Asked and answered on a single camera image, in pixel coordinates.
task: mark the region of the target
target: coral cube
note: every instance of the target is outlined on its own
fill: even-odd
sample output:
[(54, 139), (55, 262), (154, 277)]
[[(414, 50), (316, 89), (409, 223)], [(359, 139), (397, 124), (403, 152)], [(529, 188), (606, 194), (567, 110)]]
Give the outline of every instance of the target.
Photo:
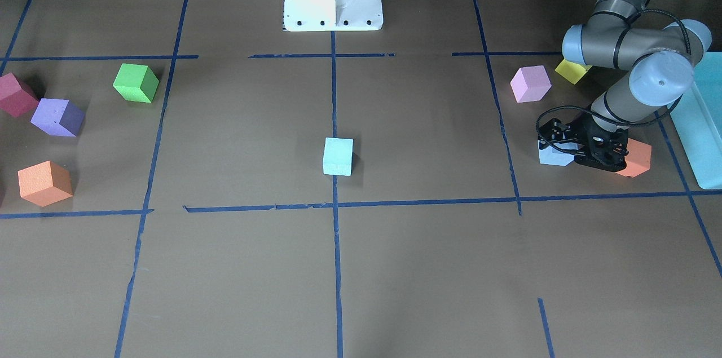
[(570, 81), (570, 83), (577, 84), (577, 82), (586, 75), (589, 69), (591, 69), (591, 65), (580, 65), (578, 63), (562, 59), (562, 62), (557, 66), (555, 71), (559, 73), (559, 75), (562, 75), (563, 78)]
[(70, 100), (41, 99), (30, 122), (48, 135), (77, 137), (85, 114)]
[(73, 196), (70, 173), (51, 161), (18, 171), (17, 179), (20, 197), (40, 207)]
[(541, 100), (551, 88), (552, 83), (543, 65), (519, 68), (511, 79), (511, 89), (517, 103)]
[(150, 103), (158, 89), (158, 78), (146, 65), (124, 63), (118, 71), (113, 87), (128, 101)]
[(0, 108), (13, 117), (20, 117), (38, 106), (38, 98), (25, 82), (12, 73), (0, 77)]
[[(538, 144), (537, 148), (542, 146), (542, 142), (538, 142)], [(579, 145), (574, 144), (573, 142), (555, 145), (562, 149), (579, 149)], [(571, 153), (560, 152), (556, 148), (551, 147), (551, 145), (539, 150), (539, 163), (543, 163), (543, 165), (557, 165), (559, 167), (565, 167), (572, 163), (573, 160), (574, 155)]]
[(326, 175), (351, 176), (354, 140), (325, 139), (323, 147), (323, 173)]
[(624, 157), (627, 167), (618, 172), (619, 175), (634, 178), (649, 170), (652, 161), (652, 145), (644, 144), (638, 140), (629, 139), (627, 142), (629, 155)]

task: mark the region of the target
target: green cube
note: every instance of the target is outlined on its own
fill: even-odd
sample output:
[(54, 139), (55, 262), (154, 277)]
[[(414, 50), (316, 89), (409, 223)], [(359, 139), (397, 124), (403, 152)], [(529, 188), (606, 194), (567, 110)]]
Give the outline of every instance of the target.
[(149, 103), (158, 89), (158, 78), (146, 65), (124, 63), (118, 71), (113, 87), (128, 101)]

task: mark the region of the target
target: yellow cube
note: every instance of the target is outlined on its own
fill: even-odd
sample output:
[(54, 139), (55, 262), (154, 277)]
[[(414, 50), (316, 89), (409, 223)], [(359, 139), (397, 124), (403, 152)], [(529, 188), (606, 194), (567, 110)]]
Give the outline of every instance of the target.
[(591, 65), (579, 65), (578, 63), (562, 59), (562, 63), (560, 63), (555, 70), (572, 84), (577, 84), (589, 69), (591, 69)]

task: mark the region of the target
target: cyan plastic bin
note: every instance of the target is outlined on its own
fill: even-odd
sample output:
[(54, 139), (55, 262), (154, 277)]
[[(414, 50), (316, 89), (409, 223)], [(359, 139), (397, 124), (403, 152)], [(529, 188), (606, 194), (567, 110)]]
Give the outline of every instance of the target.
[(703, 189), (722, 189), (722, 52), (707, 52), (671, 117)]

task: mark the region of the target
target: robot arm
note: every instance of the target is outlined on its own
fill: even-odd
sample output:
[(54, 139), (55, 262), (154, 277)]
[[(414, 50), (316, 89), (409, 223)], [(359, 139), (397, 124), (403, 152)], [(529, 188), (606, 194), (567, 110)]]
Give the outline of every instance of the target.
[[(667, 104), (675, 103), (694, 83), (694, 65), (709, 49), (712, 37), (699, 21), (679, 20), (647, 9), (649, 0), (598, 0), (587, 24), (572, 26), (562, 54), (570, 62), (630, 70), (586, 109), (555, 107), (537, 121), (540, 148), (574, 142), (575, 162), (603, 170), (626, 167), (627, 129)], [(641, 14), (666, 14), (675, 22), (661, 29), (632, 29)], [(558, 109), (578, 108), (570, 124), (558, 119), (539, 127), (541, 118)]]

